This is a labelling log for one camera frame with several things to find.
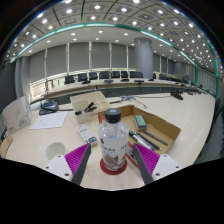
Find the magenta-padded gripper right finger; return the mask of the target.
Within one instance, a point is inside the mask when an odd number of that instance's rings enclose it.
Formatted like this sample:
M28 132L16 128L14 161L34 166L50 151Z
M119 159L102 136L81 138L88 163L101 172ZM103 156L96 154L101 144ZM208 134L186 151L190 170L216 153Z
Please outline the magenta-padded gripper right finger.
M145 185L182 169L168 154L159 155L136 143L133 144L133 154Z

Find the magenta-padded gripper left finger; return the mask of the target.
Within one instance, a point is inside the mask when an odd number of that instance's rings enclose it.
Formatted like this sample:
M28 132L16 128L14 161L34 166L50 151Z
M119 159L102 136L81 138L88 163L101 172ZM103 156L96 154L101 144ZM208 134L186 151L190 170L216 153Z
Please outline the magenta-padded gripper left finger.
M57 154L43 169L76 185L80 185L90 154L91 145L87 143L66 155Z

